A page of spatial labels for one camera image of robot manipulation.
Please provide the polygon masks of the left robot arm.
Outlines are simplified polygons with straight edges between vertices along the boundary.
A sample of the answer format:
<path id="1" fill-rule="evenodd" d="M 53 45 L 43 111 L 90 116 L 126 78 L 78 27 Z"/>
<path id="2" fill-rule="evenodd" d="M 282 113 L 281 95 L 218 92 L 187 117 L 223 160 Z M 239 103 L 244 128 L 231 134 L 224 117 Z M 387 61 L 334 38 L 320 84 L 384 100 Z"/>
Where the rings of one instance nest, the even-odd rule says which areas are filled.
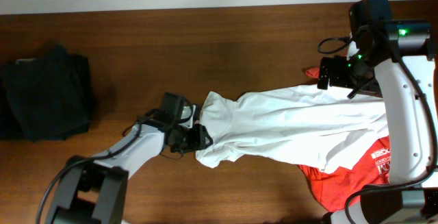
<path id="1" fill-rule="evenodd" d="M 128 135 L 91 158 L 72 157 L 48 191 L 54 197 L 44 223 L 124 223 L 129 179 L 164 147 L 173 153 L 200 151 L 213 144 L 205 126 L 165 124 L 143 116 Z"/>

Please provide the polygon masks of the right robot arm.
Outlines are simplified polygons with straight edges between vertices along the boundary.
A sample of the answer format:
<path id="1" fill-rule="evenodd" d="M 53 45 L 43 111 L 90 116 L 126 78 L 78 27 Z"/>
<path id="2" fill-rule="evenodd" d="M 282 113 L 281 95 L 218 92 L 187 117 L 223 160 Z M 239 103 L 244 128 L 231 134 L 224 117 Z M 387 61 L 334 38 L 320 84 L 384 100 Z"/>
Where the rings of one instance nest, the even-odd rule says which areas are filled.
<path id="1" fill-rule="evenodd" d="M 349 10 L 348 54 L 324 51 L 318 88 L 349 89 L 385 103 L 391 149 L 389 182 L 368 184 L 325 223 L 437 222 L 435 44 L 427 21 L 398 21 L 388 0 L 361 0 Z"/>

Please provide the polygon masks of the white t-shirt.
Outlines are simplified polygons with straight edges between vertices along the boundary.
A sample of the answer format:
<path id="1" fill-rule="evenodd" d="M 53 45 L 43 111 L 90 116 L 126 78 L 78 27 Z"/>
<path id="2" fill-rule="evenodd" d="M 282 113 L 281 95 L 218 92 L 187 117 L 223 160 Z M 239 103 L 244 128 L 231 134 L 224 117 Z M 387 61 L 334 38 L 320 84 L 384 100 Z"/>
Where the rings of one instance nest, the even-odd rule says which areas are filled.
<path id="1" fill-rule="evenodd" d="M 389 131 L 381 98 L 349 99 L 348 93 L 345 88 L 302 85 L 247 92 L 232 101 L 210 92 L 201 124 L 214 143 L 196 152 L 196 159 L 209 168 L 258 155 L 323 173 L 351 169 Z"/>

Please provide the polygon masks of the red printed t-shirt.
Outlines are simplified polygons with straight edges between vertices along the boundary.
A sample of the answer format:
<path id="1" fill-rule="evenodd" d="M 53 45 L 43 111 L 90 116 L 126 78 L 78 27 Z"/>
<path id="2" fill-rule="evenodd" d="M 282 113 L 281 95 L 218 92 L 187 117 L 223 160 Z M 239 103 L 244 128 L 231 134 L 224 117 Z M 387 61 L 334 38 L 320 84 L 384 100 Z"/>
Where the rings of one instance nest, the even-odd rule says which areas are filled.
<path id="1" fill-rule="evenodd" d="M 346 94 L 314 85 L 296 86 L 292 93 L 302 110 L 297 116 L 301 135 L 291 156 L 315 199 L 329 211 L 341 210 L 346 198 L 366 184 L 388 181 L 388 170 L 379 171 L 371 156 L 377 149 L 389 150 L 385 104 Z"/>

